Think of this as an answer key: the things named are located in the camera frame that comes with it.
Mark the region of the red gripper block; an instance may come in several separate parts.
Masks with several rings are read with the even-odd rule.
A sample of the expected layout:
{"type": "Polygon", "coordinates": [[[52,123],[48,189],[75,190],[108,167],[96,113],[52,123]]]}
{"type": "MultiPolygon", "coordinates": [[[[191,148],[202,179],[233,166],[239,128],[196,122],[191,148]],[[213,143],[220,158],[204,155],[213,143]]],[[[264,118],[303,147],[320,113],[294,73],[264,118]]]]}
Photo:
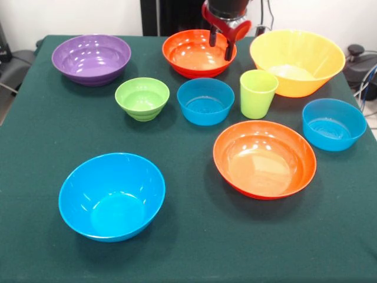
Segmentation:
{"type": "Polygon", "coordinates": [[[217,31],[227,38],[224,54],[226,61],[231,61],[235,42],[241,40],[251,28],[247,19],[248,1],[205,1],[201,8],[204,19],[210,24],[209,45],[216,46],[217,31]]]}

